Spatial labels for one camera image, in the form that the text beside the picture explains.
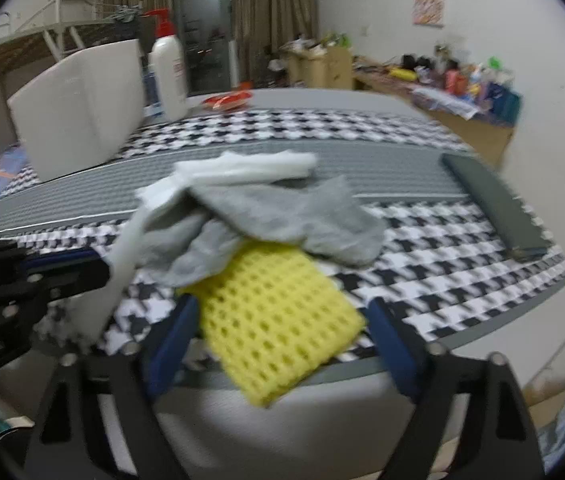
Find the yellow mesh sponge cloth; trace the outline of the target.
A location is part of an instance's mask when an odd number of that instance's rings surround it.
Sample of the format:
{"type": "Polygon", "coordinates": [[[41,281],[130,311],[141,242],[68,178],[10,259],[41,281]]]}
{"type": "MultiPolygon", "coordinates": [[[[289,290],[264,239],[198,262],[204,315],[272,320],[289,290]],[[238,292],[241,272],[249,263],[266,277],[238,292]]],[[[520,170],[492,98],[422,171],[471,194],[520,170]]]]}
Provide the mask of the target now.
{"type": "Polygon", "coordinates": [[[301,249],[247,242],[220,274],[184,288],[206,347],[267,408],[354,344],[365,318],[301,249]]]}

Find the grey sock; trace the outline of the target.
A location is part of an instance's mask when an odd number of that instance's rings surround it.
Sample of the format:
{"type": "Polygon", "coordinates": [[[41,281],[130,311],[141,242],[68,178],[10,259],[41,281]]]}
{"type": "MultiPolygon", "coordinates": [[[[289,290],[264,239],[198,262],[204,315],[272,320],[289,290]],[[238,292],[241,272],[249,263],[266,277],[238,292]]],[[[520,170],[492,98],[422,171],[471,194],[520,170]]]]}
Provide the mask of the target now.
{"type": "Polygon", "coordinates": [[[148,222],[138,263],[154,281],[178,288],[220,274],[250,240],[368,266],[383,237],[383,221],[363,209],[343,177],[308,188],[196,183],[148,222]]]}

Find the houndstooth table cloth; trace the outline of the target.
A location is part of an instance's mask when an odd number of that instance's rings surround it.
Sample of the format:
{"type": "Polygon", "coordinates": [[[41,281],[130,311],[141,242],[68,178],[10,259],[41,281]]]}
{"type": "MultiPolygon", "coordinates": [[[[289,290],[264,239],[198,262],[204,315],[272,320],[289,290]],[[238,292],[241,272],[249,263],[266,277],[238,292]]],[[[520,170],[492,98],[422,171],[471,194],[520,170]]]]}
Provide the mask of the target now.
{"type": "Polygon", "coordinates": [[[378,372],[373,300],[425,341],[465,344],[565,286],[540,218],[538,256],[517,261],[461,190],[447,158],[472,152],[444,127],[349,110],[248,110],[134,133],[107,166],[0,200],[0,240],[33,254],[98,250],[113,266],[86,298],[54,301],[34,330],[56,350],[113,354],[144,341],[192,292],[196,372],[228,368],[261,392],[277,370],[340,379],[378,372]]]}

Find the black smartphone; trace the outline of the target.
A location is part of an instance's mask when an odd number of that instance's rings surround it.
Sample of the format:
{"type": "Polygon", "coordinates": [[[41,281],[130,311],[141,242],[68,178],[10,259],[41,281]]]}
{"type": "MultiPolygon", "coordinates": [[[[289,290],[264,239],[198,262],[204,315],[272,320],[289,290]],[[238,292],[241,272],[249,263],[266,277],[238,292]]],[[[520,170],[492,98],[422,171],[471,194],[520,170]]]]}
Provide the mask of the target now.
{"type": "Polygon", "coordinates": [[[551,243],[493,170],[474,157],[444,154],[441,159],[461,188],[482,209],[511,259],[527,263],[547,255],[551,243]]]}

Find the white styrofoam box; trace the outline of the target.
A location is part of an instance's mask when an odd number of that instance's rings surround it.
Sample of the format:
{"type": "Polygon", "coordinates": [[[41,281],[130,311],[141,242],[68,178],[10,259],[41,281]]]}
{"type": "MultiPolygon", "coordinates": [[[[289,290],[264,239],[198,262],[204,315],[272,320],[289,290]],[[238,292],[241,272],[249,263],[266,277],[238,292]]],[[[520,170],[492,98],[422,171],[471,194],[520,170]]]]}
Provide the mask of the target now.
{"type": "Polygon", "coordinates": [[[41,181],[99,166],[144,120],[139,41],[78,51],[13,93],[8,106],[41,181]]]}

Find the red snack packet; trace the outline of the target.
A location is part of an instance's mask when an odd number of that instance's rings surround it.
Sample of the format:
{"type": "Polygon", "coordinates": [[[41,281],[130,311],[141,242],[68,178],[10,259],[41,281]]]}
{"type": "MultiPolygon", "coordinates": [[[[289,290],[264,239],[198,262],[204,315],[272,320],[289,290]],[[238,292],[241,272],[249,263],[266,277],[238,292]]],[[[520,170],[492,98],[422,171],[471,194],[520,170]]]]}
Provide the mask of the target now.
{"type": "Polygon", "coordinates": [[[212,112],[228,112],[246,106],[250,103],[253,93],[248,90],[238,90],[210,96],[202,102],[205,110],[212,112]]]}

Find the metal bunk bed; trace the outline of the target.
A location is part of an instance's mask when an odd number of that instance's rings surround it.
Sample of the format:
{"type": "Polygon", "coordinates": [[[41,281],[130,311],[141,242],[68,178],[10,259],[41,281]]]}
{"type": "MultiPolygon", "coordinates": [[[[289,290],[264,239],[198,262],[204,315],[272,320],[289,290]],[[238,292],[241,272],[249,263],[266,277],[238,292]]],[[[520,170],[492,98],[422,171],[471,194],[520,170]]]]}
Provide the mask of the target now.
{"type": "Polygon", "coordinates": [[[8,32],[0,36],[0,78],[44,58],[60,61],[112,40],[115,12],[98,18],[92,0],[46,0],[18,26],[13,26],[8,12],[2,12],[7,21],[0,28],[8,32]]]}

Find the white red pump bottle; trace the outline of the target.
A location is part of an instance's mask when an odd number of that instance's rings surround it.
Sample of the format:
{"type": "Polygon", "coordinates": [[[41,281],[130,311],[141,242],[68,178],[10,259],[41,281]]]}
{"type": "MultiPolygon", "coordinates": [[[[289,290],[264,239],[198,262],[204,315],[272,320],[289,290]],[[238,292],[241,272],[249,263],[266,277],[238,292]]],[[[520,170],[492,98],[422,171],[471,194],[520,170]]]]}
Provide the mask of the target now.
{"type": "Polygon", "coordinates": [[[175,122],[188,113],[183,47],[176,36],[176,27],[168,9],[151,10],[146,16],[153,16],[156,19],[154,42],[149,53],[149,64],[156,81],[156,91],[163,115],[171,122],[175,122]]]}

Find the light wooden desk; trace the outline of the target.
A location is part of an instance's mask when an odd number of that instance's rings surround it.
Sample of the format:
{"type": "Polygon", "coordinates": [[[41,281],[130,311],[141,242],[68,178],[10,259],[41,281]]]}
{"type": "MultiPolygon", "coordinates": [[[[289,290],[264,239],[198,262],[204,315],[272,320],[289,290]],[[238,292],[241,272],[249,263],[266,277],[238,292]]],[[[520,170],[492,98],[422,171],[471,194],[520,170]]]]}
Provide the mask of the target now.
{"type": "Polygon", "coordinates": [[[352,90],[353,53],[350,48],[283,49],[290,87],[352,90]]]}

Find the glass balcony door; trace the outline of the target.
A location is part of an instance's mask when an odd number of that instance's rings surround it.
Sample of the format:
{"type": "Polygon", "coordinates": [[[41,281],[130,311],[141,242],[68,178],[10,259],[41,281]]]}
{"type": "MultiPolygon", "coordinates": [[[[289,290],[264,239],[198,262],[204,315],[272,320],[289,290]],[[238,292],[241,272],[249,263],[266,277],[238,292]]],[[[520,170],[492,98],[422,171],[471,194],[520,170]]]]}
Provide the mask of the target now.
{"type": "Polygon", "coordinates": [[[234,0],[173,0],[177,32],[185,49],[191,96],[228,91],[238,82],[232,38],[234,0]]]}

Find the brown right curtain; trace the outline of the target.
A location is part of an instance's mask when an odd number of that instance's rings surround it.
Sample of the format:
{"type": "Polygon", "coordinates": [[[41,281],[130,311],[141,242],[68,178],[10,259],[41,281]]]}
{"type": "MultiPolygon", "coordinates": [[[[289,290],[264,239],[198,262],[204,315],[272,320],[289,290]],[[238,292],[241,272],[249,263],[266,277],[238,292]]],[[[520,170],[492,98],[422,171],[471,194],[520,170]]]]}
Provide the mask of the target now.
{"type": "Polygon", "coordinates": [[[234,39],[242,81],[259,84],[272,55],[299,36],[316,35],[316,0],[234,0],[234,39]]]}

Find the anime girl poster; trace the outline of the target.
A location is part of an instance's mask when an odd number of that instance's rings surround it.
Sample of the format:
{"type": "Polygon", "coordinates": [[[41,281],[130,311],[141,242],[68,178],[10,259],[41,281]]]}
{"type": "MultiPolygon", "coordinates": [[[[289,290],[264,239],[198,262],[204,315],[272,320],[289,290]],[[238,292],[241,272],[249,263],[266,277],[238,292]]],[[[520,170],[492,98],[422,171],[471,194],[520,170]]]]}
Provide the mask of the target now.
{"type": "Polygon", "coordinates": [[[412,24],[443,27],[445,0],[413,0],[412,24]]]}

